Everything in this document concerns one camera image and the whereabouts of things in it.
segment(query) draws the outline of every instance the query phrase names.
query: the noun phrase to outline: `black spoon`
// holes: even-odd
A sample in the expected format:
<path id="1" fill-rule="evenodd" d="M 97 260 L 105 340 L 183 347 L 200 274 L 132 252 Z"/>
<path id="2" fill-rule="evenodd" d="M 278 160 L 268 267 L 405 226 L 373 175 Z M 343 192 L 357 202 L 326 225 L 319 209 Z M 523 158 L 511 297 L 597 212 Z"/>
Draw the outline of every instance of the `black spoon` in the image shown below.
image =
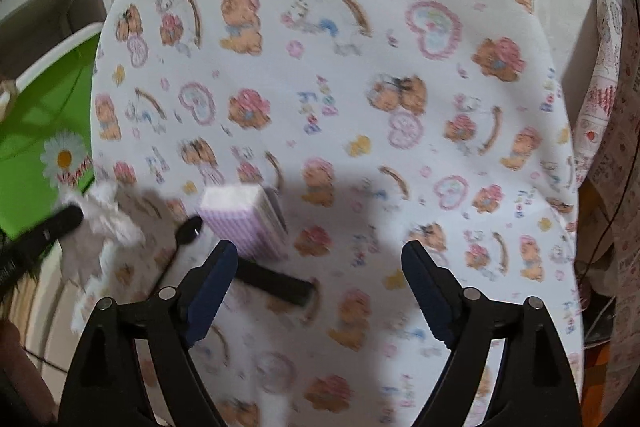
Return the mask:
<path id="1" fill-rule="evenodd" d="M 180 247 L 193 243 L 193 241 L 195 241 L 195 239 L 200 235 L 201 229 L 202 218 L 200 216 L 191 216 L 182 223 L 180 227 L 178 227 L 175 231 L 175 252 L 169 260 L 169 263 L 167 263 L 166 267 L 162 271 L 162 274 L 158 278 L 158 281 L 150 295 L 153 295 L 158 291 L 160 283 L 174 263 Z M 267 292 L 278 299 L 302 307 L 306 306 L 306 304 L 311 300 L 316 289 L 316 287 L 308 281 L 296 279 L 295 277 L 285 275 L 284 273 L 275 272 L 241 257 L 238 258 L 236 279 L 248 284 L 249 286 L 253 286 L 254 288 Z"/>

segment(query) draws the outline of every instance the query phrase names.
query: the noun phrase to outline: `patterned cloth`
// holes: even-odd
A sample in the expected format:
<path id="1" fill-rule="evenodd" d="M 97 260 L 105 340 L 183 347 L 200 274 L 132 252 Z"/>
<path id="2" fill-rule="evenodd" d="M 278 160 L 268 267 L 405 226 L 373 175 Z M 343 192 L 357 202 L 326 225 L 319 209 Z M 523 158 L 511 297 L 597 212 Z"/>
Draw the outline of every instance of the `patterned cloth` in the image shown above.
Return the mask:
<path id="1" fill-rule="evenodd" d="M 490 298 L 543 298 L 580 386 L 572 142 L 529 0 L 115 0 L 93 95 L 98 174 L 178 220 L 206 185 L 276 189 L 269 266 L 319 287 L 296 310 L 232 284 L 192 350 L 229 425 L 415 420 L 447 353 L 399 270 L 409 239 Z"/>

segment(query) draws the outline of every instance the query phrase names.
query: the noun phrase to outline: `table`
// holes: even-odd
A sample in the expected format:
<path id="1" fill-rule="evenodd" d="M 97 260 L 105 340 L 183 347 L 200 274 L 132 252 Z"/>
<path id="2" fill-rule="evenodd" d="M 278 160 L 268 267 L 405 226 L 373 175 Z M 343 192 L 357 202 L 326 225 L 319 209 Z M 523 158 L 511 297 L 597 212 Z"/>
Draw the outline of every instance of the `table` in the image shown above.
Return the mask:
<path id="1" fill-rule="evenodd" d="M 177 220 L 207 185 L 270 187 L 289 250 L 265 264 L 319 285 L 296 311 L 232 284 L 192 350 L 230 426 L 413 422 L 447 353 L 402 275 L 409 239 L 492 299 L 543 298 L 580 387 L 572 142 L 529 0 L 115 0 L 93 100 L 98 176 Z"/>

